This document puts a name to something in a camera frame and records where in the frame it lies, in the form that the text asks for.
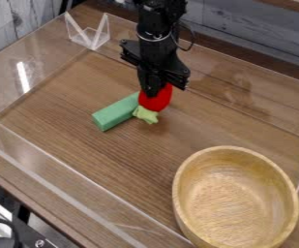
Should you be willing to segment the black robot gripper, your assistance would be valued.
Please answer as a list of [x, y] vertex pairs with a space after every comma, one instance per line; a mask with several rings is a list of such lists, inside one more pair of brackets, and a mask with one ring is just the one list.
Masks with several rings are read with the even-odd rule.
[[152, 98], [169, 82], [180, 90], [189, 83], [191, 70], [177, 55], [179, 36], [169, 34], [157, 40], [121, 40], [120, 58], [137, 70], [141, 90]]

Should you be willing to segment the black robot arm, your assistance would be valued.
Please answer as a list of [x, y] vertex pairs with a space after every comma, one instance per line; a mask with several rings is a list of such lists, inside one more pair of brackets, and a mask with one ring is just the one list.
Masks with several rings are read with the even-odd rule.
[[171, 84], [184, 90], [191, 69], [180, 60], [177, 50], [189, 51], [179, 45], [180, 28], [189, 27], [180, 21], [187, 12], [187, 0], [133, 0], [137, 7], [136, 40], [123, 39], [120, 58], [137, 70], [137, 78], [144, 94], [153, 98]]

